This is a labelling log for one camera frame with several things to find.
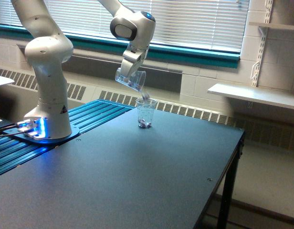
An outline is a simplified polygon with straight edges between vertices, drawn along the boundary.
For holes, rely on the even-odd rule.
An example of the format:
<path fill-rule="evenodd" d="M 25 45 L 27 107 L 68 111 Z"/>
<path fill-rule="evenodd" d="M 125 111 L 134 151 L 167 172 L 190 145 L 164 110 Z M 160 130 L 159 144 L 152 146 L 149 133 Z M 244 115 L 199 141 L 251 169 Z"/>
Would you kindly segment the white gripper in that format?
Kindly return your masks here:
<path fill-rule="evenodd" d="M 135 73 L 143 64 L 148 53 L 148 49 L 138 49 L 128 45 L 123 53 L 123 60 L 120 69 L 120 82 L 129 83 L 129 76 Z"/>

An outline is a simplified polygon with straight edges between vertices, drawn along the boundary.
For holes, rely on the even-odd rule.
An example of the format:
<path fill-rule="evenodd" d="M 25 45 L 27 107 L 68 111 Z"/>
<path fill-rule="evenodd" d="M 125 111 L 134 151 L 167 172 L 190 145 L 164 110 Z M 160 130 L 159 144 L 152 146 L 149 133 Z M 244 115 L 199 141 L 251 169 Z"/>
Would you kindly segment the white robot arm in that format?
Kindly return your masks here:
<path fill-rule="evenodd" d="M 135 12 L 117 0 L 103 0 L 101 4 L 112 14 L 111 33 L 128 41 L 115 79 L 136 91 L 141 91 L 146 73 L 143 64 L 153 38 L 156 20 L 148 12 Z M 14 0 L 12 5 L 20 22 L 33 40 L 25 48 L 25 56 L 32 65 L 38 84 L 38 104 L 25 115 L 29 124 L 20 125 L 29 138 L 55 140 L 72 134 L 68 105 L 67 81 L 62 64 L 73 54 L 72 42 L 51 17 L 42 0 Z"/>

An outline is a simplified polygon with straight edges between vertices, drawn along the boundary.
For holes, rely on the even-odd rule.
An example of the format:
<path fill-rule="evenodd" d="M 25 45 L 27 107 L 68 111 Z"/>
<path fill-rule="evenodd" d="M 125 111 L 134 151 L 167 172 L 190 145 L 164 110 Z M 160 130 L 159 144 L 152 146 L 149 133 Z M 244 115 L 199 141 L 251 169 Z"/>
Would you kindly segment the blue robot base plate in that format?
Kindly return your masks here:
<path fill-rule="evenodd" d="M 59 138 L 59 139 L 43 139 L 43 140 L 36 140 L 34 138 L 31 138 L 25 134 L 18 134 L 18 135 L 13 135 L 11 136 L 12 139 L 16 139 L 19 141 L 23 141 L 26 143 L 32 143 L 32 144 L 37 144 L 37 145 L 44 145 L 44 146 L 52 146 L 52 145 L 61 145 L 69 140 L 74 139 L 75 137 L 79 136 L 80 134 L 80 129 L 75 126 L 71 125 L 71 130 L 72 133 L 64 138 Z"/>

